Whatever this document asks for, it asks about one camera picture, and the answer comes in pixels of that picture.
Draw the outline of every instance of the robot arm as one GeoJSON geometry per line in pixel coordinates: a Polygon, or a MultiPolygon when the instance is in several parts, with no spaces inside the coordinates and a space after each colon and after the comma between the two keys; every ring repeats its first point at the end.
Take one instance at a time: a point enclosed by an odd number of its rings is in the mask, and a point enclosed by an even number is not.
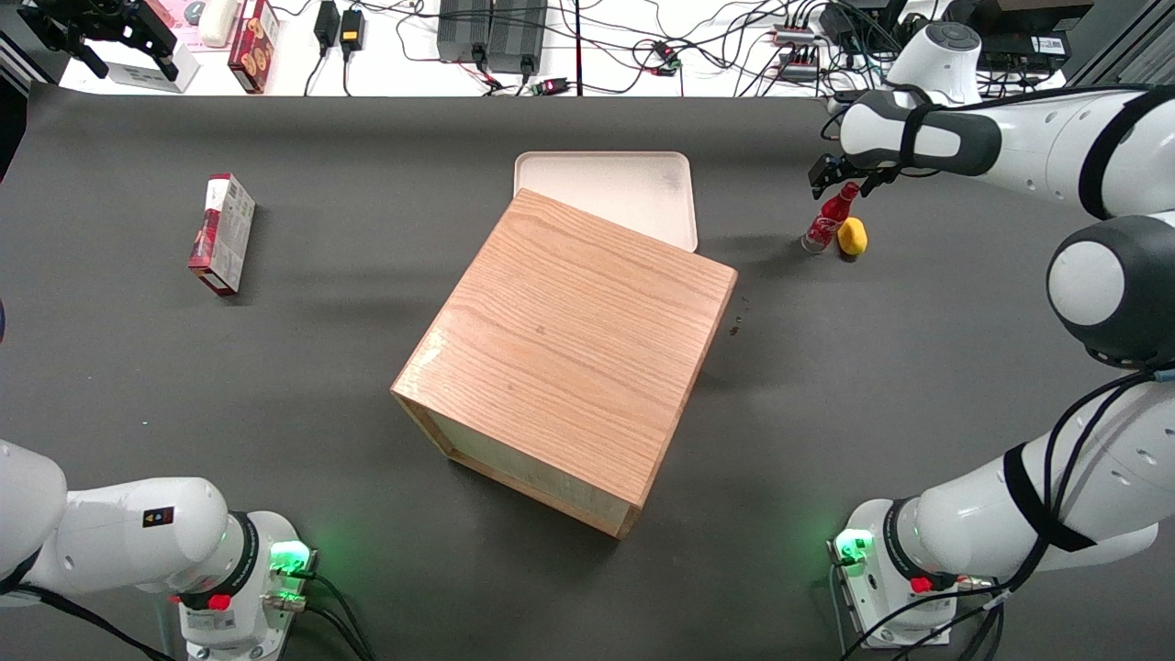
{"type": "MultiPolygon", "coordinates": [[[[1083,208],[1103,222],[1054,254],[1047,271],[1054,311],[1101,363],[1170,366],[1175,94],[1075,88],[978,102],[979,48],[964,26],[934,23],[919,33],[889,72],[891,88],[861,95],[845,112],[845,154],[821,157],[813,193],[865,177],[867,194],[916,167],[1083,208]]],[[[1041,539],[1050,548],[1039,569],[1112,562],[1149,547],[1157,522],[1175,514],[1175,384],[1107,392],[1080,407],[1048,460],[1049,498],[1083,433],[1055,519],[1041,508],[1049,434],[918,497],[853,512],[833,552],[857,623],[872,630],[865,646],[906,646],[927,635],[932,645],[948,642],[948,632],[934,634],[954,616],[954,600],[924,602],[926,593],[953,593],[959,576],[1006,580],[1041,539]]]]}
{"type": "Polygon", "coordinates": [[[46,48],[78,58],[98,77],[106,77],[110,67],[87,39],[125,43],[150,55],[168,80],[180,75],[172,61],[175,34],[145,0],[26,0],[16,13],[46,48]]]}
{"type": "Polygon", "coordinates": [[[230,512],[199,478],[156,478],[67,492],[52,460],[0,441],[0,607],[38,592],[76,596],[137,586],[169,592],[188,653],[276,659],[289,630],[282,600],[310,551],[271,512],[230,512]]]}
{"type": "Polygon", "coordinates": [[[845,113],[842,156],[812,170],[813,193],[901,167],[975,176],[1108,218],[1175,209],[1175,93],[1136,86],[1062,88],[979,102],[979,36],[933,23],[902,50],[886,82],[845,113]]]}

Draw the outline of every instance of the red bottle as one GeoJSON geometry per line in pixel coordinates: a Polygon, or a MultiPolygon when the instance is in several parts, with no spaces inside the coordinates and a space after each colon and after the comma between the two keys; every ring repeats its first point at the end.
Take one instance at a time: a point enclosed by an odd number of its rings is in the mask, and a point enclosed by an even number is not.
{"type": "Polygon", "coordinates": [[[840,189],[840,194],[820,207],[820,215],[815,216],[815,220],[812,221],[812,227],[808,228],[807,234],[800,237],[800,243],[805,250],[818,254],[828,247],[828,243],[837,236],[837,230],[848,220],[853,200],[857,198],[860,191],[861,187],[850,181],[840,189]]]}

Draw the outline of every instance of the wooden box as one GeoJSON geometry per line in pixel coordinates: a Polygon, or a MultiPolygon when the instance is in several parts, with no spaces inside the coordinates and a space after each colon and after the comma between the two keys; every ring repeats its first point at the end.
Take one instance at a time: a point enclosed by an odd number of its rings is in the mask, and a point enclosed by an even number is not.
{"type": "Polygon", "coordinates": [[[391,392],[449,459],[623,539],[737,276],[522,190],[391,392]]]}

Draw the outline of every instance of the green led light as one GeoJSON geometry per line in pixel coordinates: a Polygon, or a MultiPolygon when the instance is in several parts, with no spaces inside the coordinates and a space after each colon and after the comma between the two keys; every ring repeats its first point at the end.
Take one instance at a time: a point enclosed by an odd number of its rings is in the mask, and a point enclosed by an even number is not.
{"type": "Polygon", "coordinates": [[[269,547],[269,568],[275,572],[301,572],[310,568],[310,547],[294,540],[269,547]]]}
{"type": "Polygon", "coordinates": [[[868,531],[844,531],[837,535],[834,545],[846,565],[855,565],[862,562],[868,554],[870,547],[873,546],[873,534],[868,531]]]}

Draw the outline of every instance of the small red box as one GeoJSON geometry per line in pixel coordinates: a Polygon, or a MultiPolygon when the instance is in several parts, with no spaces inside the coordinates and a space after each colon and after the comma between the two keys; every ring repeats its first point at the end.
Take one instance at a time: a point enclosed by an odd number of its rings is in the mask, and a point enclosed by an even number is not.
{"type": "Polygon", "coordinates": [[[277,16],[268,0],[247,0],[241,5],[241,20],[228,55],[228,68],[249,94],[261,94],[274,65],[277,41],[277,16]]]}
{"type": "Polygon", "coordinates": [[[244,251],[249,247],[256,203],[231,174],[208,177],[204,222],[188,256],[188,268],[222,296],[241,288],[244,251]]]}

